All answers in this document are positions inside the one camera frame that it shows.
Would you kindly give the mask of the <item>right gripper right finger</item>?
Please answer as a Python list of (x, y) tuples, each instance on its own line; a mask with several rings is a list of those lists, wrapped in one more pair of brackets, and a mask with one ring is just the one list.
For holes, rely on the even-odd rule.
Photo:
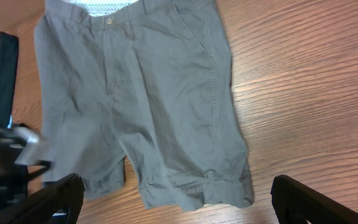
[(279, 224), (358, 224), (358, 213), (292, 179), (274, 178), (270, 191)]

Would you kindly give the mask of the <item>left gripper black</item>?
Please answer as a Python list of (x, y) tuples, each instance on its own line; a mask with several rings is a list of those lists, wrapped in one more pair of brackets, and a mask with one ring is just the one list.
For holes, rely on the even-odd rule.
[(49, 166), (28, 166), (15, 164), (24, 141), (14, 135), (12, 128), (0, 128), (0, 210), (25, 200), (28, 183), (50, 169)]

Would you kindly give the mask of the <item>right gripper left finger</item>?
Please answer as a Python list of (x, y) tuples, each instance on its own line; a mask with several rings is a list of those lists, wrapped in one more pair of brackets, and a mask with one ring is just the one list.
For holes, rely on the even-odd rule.
[(70, 174), (0, 211), (0, 224), (76, 224), (84, 199), (83, 181)]

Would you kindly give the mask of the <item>grey shorts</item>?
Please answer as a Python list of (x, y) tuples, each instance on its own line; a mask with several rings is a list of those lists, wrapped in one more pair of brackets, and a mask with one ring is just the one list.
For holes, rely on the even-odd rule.
[(123, 186), (129, 160), (147, 208), (253, 204), (214, 1), (136, 1), (99, 17), (47, 1), (34, 44), (44, 182), (76, 173), (96, 199)]

